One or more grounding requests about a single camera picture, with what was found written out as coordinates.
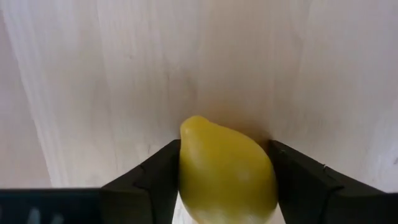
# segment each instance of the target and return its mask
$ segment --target light wood panel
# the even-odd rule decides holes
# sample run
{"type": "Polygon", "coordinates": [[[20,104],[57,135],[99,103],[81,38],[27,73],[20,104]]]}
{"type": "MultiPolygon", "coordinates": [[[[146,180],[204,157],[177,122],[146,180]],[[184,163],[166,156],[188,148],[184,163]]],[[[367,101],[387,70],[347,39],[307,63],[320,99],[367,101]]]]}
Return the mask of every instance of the light wood panel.
{"type": "Polygon", "coordinates": [[[0,11],[0,188],[49,186],[49,173],[0,11]]]}
{"type": "MultiPolygon", "coordinates": [[[[393,0],[1,3],[1,66],[13,70],[0,91],[18,102],[1,108],[0,138],[18,143],[3,140],[1,160],[20,158],[17,139],[36,142],[29,157],[44,155],[54,187],[104,184],[202,114],[398,190],[393,0]]],[[[180,203],[175,223],[190,223],[180,203]]]]}

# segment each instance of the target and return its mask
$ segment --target yellow lemon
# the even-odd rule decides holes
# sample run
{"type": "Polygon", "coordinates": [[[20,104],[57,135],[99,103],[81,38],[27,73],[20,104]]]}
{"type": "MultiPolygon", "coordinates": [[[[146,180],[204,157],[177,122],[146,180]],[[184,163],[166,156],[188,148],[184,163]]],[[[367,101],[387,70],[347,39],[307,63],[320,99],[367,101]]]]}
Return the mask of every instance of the yellow lemon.
{"type": "Polygon", "coordinates": [[[277,205],[277,186],[261,146],[201,116],[184,121],[180,132],[180,195],[192,218],[265,223],[277,205]]]}

